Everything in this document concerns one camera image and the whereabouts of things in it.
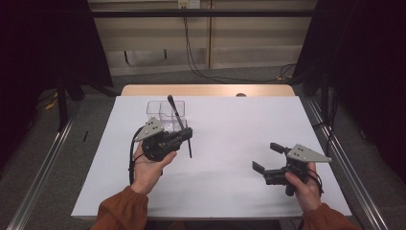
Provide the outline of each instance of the orange jacket sleeve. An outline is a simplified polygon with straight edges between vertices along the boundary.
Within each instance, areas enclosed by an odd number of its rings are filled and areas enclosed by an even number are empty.
[[[147,223],[146,195],[136,194],[129,186],[103,201],[91,230],[143,230]]]
[[[306,230],[359,230],[343,214],[323,203],[317,210],[303,214]]]

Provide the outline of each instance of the transparent box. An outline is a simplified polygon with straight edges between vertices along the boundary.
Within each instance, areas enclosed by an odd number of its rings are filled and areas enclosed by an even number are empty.
[[[185,119],[185,102],[184,101],[174,101],[176,109],[179,114],[179,118],[183,124],[186,126]],[[181,129],[178,120],[176,119],[175,112],[170,106],[168,101],[150,101],[147,105],[147,118],[155,117],[158,119],[165,131],[173,132],[179,131]]]

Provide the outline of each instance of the human hand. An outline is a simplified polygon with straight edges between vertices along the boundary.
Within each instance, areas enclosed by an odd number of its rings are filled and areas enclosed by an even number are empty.
[[[134,159],[142,155],[143,142],[138,144],[137,149],[134,152]],[[169,153],[161,162],[155,162],[148,160],[144,155],[140,156],[134,164],[134,182],[131,185],[131,189],[137,194],[147,195],[152,191],[152,188],[158,182],[161,176],[162,170],[176,156],[176,151]]]
[[[308,168],[311,170],[308,171],[308,173],[317,178],[316,173],[314,173],[316,172],[316,164],[314,162],[310,162],[308,163]],[[316,210],[320,205],[322,205],[319,186],[316,181],[308,179],[304,184],[302,180],[292,172],[287,172],[284,176],[292,185],[296,187],[295,195],[298,199],[299,206],[301,206],[304,213]]]

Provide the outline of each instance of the finger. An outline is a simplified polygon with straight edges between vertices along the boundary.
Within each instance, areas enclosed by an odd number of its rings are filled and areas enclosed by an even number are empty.
[[[309,162],[307,164],[307,167],[309,168],[308,173],[314,177],[317,177],[317,173],[316,173],[316,163],[314,162]]]
[[[139,155],[141,155],[143,153],[144,153],[144,151],[143,151],[143,141],[141,141],[141,142],[138,143],[138,147],[134,151],[134,158],[136,158],[137,156],[139,156]]]
[[[167,156],[165,156],[165,158],[160,162],[160,164],[162,165],[162,168],[164,168],[166,165],[170,164],[170,162],[172,162],[173,158],[175,158],[176,155],[177,155],[177,152],[172,151]]]
[[[287,181],[294,185],[299,191],[305,189],[306,185],[294,173],[287,172],[284,174],[284,177],[286,177]]]
[[[314,172],[316,172],[316,163],[314,163],[314,162],[309,162],[309,163],[307,164],[307,166],[308,166],[308,168],[309,168],[310,170],[313,170]]]

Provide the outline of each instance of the white tabletop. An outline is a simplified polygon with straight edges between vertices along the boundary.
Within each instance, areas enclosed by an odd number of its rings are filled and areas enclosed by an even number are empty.
[[[128,157],[134,132],[147,121],[149,101],[166,97],[121,96],[116,99],[93,164],[72,216],[93,219],[99,204],[128,185]],[[256,161],[267,170],[286,164],[269,149],[302,144],[322,152],[298,97],[175,97],[185,101],[193,129],[187,143],[148,195],[152,219],[279,219],[302,214],[296,198],[282,185],[266,185],[252,170]],[[323,179],[322,201],[346,216],[350,209],[329,164],[317,164]]]

